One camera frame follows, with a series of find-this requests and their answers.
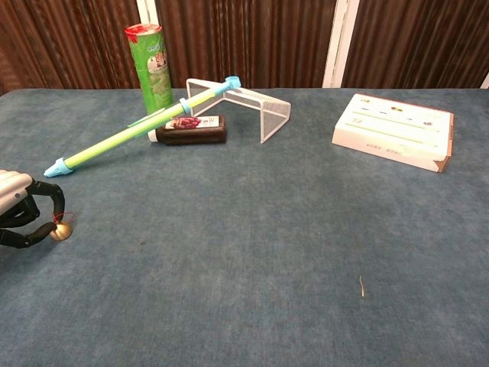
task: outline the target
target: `red string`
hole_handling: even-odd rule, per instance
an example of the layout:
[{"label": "red string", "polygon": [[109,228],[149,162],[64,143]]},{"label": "red string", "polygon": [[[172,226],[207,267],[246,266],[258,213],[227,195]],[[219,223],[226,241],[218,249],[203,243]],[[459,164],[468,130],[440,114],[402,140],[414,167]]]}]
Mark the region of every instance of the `red string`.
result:
[{"label": "red string", "polygon": [[64,222],[69,223],[75,219],[75,213],[74,212],[62,212],[62,213],[56,214],[56,215],[53,214],[53,222],[59,223],[60,221],[58,220],[58,218],[60,216],[64,216],[65,214],[71,214],[71,218],[68,220],[64,220]]}]

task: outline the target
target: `table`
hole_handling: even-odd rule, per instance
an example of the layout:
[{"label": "table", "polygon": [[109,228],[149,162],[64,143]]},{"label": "table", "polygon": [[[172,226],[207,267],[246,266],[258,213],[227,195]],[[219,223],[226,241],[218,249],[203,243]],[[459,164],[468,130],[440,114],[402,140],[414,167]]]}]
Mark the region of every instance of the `table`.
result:
[{"label": "table", "polygon": [[[0,246],[3,366],[489,365],[489,90],[258,92],[292,104],[263,145],[221,104],[224,145],[142,137],[54,179],[144,115],[140,91],[0,98],[0,168],[76,213],[65,242]],[[454,112],[445,173],[332,145],[356,92]],[[20,232],[50,220],[36,200]]]}]

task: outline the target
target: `large toy pen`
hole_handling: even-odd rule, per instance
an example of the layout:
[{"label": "large toy pen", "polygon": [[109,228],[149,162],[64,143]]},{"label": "large toy pen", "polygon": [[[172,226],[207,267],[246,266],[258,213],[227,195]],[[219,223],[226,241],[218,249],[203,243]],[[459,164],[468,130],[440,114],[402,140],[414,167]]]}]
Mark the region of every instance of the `large toy pen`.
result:
[{"label": "large toy pen", "polygon": [[119,132],[118,134],[115,134],[104,141],[100,141],[98,144],[95,144],[92,147],[73,155],[72,157],[67,159],[59,158],[55,164],[44,172],[44,176],[54,177],[61,174],[70,174],[77,169],[78,166],[95,157],[98,157],[100,154],[116,148],[126,141],[144,135],[155,128],[159,128],[175,116],[178,116],[184,112],[190,114],[191,108],[207,101],[208,99],[211,99],[212,97],[218,96],[227,90],[239,88],[240,86],[241,83],[237,76],[229,76],[226,78],[224,83],[219,84],[215,88],[207,89],[206,91],[188,99],[182,98],[180,103],[177,103],[168,109],[156,111],[155,113],[152,113],[141,120],[137,120],[136,122],[130,124],[128,128],[122,132]]}]

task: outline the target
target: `brown curtain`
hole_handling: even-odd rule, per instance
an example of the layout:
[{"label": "brown curtain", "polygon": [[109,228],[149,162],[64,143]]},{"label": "brown curtain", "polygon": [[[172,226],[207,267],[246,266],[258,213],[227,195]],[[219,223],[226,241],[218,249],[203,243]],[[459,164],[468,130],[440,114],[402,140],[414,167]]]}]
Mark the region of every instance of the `brown curtain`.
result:
[{"label": "brown curtain", "polygon": [[125,27],[136,0],[0,0],[0,94],[138,88]]},{"label": "brown curtain", "polygon": [[156,0],[172,84],[320,87],[335,0]]},{"label": "brown curtain", "polygon": [[361,0],[343,87],[478,88],[488,0]]}]

